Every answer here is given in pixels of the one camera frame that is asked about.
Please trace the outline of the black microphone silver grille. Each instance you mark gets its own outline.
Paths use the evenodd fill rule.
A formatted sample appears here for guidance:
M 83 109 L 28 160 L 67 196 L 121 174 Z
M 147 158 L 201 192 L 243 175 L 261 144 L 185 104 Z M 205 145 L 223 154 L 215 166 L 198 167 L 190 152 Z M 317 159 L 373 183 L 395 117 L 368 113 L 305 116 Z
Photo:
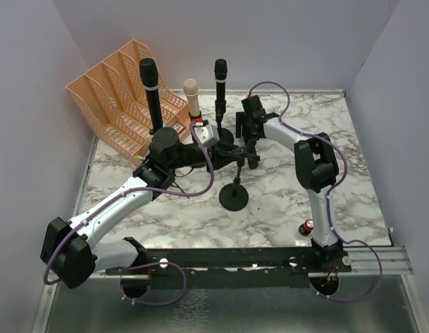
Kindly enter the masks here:
M 250 169 L 259 167 L 260 157 L 256 153 L 256 139 L 249 139 L 245 142 L 247 151 L 247 161 Z

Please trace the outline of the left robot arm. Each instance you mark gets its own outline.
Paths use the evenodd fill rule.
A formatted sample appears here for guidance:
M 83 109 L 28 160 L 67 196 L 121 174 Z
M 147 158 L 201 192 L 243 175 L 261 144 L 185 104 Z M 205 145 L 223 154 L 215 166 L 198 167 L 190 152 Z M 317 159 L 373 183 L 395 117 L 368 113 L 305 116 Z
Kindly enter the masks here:
M 43 273 L 46 285 L 63 282 L 74 289 L 96 271 L 131 266 L 139 250 L 128 240 L 97 249 L 113 227 L 162 194 L 192 198 L 207 193 L 213 186 L 216 170 L 250 157 L 246 147 L 224 143 L 212 125 L 191 123 L 190 131 L 193 141 L 185 144 L 173 128 L 156 130 L 145 160 L 115 192 L 82 214 L 67 221 L 57 217 L 48 224 L 40 254 L 46 265 Z M 206 167 L 208 185 L 187 194 L 171 190 L 176 170 L 185 167 Z

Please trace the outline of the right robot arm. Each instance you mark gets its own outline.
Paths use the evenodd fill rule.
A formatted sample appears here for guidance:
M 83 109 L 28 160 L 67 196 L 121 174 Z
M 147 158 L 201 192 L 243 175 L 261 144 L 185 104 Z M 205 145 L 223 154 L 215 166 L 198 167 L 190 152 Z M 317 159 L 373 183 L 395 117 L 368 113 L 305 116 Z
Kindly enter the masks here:
M 325 133 L 312 135 L 289 126 L 263 106 L 243 101 L 243 111 L 236 114 L 236 136 L 245 139 L 271 139 L 295 154 L 295 173 L 307 191 L 313 218 L 312 248 L 321 262 L 336 259 L 343 251 L 336 236 L 333 204 L 338 163 Z

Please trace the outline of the peach pink microphone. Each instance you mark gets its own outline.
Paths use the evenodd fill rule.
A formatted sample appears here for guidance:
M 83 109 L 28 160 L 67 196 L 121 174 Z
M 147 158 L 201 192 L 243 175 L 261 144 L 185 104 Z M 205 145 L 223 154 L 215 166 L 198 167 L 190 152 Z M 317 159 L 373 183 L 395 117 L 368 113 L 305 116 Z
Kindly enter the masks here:
M 185 80 L 183 92 L 189 106 L 190 116 L 193 118 L 200 118 L 199 86 L 197 81 L 192 78 Z

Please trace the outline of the black microphone white band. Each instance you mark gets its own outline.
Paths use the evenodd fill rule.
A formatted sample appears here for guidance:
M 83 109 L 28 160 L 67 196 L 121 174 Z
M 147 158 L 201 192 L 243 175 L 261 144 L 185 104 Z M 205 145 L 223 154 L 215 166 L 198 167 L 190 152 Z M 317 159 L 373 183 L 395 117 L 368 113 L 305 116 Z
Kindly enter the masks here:
M 150 111 L 152 123 L 150 134 L 154 135 L 159 129 L 164 127 L 159 99 L 159 73 L 155 61 L 152 58 L 140 60 L 139 73 Z

